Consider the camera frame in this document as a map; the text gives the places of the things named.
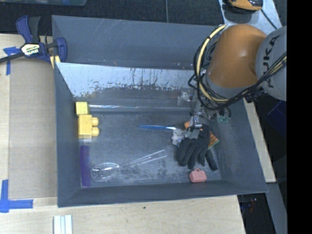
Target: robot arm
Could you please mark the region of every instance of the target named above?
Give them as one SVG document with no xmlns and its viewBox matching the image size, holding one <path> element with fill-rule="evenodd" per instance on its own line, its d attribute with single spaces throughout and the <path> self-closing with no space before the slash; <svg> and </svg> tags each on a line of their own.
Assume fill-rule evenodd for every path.
<svg viewBox="0 0 312 234">
<path fill-rule="evenodd" d="M 222 30 L 220 37 L 210 43 Z M 286 100 L 286 42 L 286 26 L 268 36 L 247 24 L 217 28 L 203 42 L 195 58 L 193 87 L 201 105 L 218 111 L 259 93 Z"/>
</svg>

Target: wooden table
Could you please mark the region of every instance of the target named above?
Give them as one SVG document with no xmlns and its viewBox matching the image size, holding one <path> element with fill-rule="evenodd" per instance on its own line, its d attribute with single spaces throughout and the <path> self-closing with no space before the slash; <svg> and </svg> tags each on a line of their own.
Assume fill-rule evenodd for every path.
<svg viewBox="0 0 312 234">
<path fill-rule="evenodd" d="M 4 47 L 20 47 L 23 43 L 23 38 L 20 35 L 0 34 L 0 58 L 6 56 L 2 51 Z M 18 61 L 12 61 L 11 65 L 12 70 L 18 65 L 25 68 L 36 68 L 37 66 L 52 68 L 51 65 L 43 61 L 22 60 L 22 58 Z M 10 79 L 12 75 L 14 73 L 9 76 L 6 75 L 6 63 L 1 63 L 0 180 L 14 177 L 14 173 L 21 173 L 18 168 L 14 168 L 15 164 L 22 163 L 23 159 L 28 157 L 27 153 L 19 156 L 12 154 L 9 157 L 10 150 L 14 148 L 10 145 L 9 134 L 13 131 L 13 129 L 9 128 L 10 105 L 12 107 L 12 102 L 10 104 Z M 246 102 L 245 105 L 266 182 L 276 182 L 254 105 Z M 19 109 L 21 111 L 20 117 L 22 117 L 25 110 L 23 107 L 19 107 Z M 36 169 L 42 169 L 42 166 L 38 166 L 39 163 L 46 164 L 49 167 L 56 167 L 56 159 L 47 158 L 44 152 L 46 150 L 42 149 L 39 158 L 31 164 L 33 169 L 28 171 L 32 173 L 31 180 L 35 181 L 35 184 L 39 185 L 38 187 L 30 187 L 24 192 L 19 192 L 18 182 L 15 181 L 14 185 L 9 184 L 11 193 L 15 196 L 21 193 L 23 198 L 27 198 L 27 195 L 32 195 L 32 190 L 35 191 L 34 194 L 38 196 L 29 197 L 34 199 L 33 209 L 10 210 L 7 214 L 0 214 L 0 234 L 51 234 L 53 233 L 53 216 L 55 215 L 72 215 L 74 234 L 245 233 L 237 196 L 235 195 L 162 202 L 58 208 L 57 197 L 53 194 L 56 191 L 55 188 L 51 188 L 51 184 L 49 184 L 46 177 L 43 179 L 40 175 L 36 176 L 36 172 L 34 172 Z M 55 181 L 55 174 L 51 174 L 51 176 L 50 181 Z"/>
</svg>

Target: black floor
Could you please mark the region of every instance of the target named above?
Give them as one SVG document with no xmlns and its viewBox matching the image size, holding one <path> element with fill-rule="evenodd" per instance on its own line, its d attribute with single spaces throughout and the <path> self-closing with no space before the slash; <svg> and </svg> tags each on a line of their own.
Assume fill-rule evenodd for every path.
<svg viewBox="0 0 312 234">
<path fill-rule="evenodd" d="M 287 0 L 273 0 L 282 26 L 287 25 Z M 0 33 L 17 33 L 15 22 L 24 15 L 40 16 L 40 35 L 52 35 L 51 15 L 157 21 L 217 26 L 223 23 L 218 0 L 87 0 L 84 6 L 0 3 Z M 286 135 L 267 117 L 279 101 L 266 97 L 256 103 L 273 164 L 286 155 Z M 286 170 L 277 165 L 277 170 Z M 286 176 L 276 174 L 287 208 Z M 247 234 L 275 234 L 264 194 L 238 196 Z"/>
</svg>

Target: plastic spoon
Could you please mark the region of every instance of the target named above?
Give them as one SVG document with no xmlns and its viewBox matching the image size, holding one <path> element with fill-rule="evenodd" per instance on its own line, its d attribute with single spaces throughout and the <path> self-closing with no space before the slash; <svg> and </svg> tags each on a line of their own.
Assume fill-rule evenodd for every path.
<svg viewBox="0 0 312 234">
<path fill-rule="evenodd" d="M 112 176 L 114 176 L 119 170 L 128 167 L 128 166 L 132 166 L 132 165 L 141 165 L 141 164 L 145 164 L 160 158 L 164 158 L 167 156 L 167 152 L 165 149 L 160 150 L 158 152 L 155 152 L 153 154 L 149 154 L 147 156 L 141 157 L 141 158 L 137 158 L 134 160 L 131 160 L 129 162 L 126 163 L 122 163 L 120 165 L 115 164 L 115 163 L 102 163 L 99 165 L 96 165 L 95 167 L 93 167 L 91 169 L 91 176 L 93 178 L 94 181 L 96 182 L 102 182 L 105 181 L 109 178 L 111 178 Z"/>
</svg>

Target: yellow lego block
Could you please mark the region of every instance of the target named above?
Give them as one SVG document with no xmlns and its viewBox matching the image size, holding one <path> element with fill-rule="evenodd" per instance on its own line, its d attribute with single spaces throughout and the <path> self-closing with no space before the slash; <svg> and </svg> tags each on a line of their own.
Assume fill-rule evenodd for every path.
<svg viewBox="0 0 312 234">
<path fill-rule="evenodd" d="M 92 115 L 78 115 L 78 138 L 91 138 L 99 135 L 98 118 Z"/>
<path fill-rule="evenodd" d="M 76 102 L 76 114 L 77 115 L 88 115 L 90 114 L 89 111 L 89 104 L 83 101 Z"/>
</svg>

